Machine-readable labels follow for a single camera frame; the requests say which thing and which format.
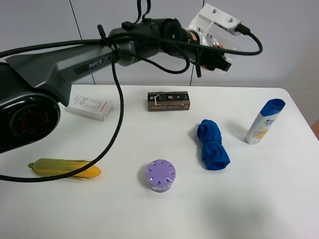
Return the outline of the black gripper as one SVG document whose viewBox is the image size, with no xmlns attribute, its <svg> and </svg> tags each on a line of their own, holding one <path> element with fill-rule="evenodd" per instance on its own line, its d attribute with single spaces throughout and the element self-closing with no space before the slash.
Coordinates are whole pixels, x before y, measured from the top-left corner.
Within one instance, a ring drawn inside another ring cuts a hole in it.
<svg viewBox="0 0 319 239">
<path fill-rule="evenodd" d="M 227 72 L 232 65 L 227 61 L 224 53 L 201 50 L 199 47 L 195 47 L 193 51 L 195 52 L 195 69 L 197 72 L 200 72 L 201 68 L 210 71 L 219 69 Z"/>
</svg>

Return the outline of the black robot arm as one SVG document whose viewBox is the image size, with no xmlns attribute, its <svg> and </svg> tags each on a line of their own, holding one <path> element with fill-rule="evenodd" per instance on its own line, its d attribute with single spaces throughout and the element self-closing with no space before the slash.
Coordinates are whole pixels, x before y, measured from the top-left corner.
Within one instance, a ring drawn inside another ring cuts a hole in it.
<svg viewBox="0 0 319 239">
<path fill-rule="evenodd" d="M 116 46 L 102 41 L 39 54 L 16 55 L 0 65 L 0 150 L 10 151 L 50 134 L 60 119 L 60 105 L 69 104 L 71 86 L 112 62 L 129 66 L 159 52 L 181 58 L 170 44 L 149 37 L 198 44 L 199 34 L 183 29 L 176 19 L 124 22 L 110 32 L 143 38 Z"/>
</svg>

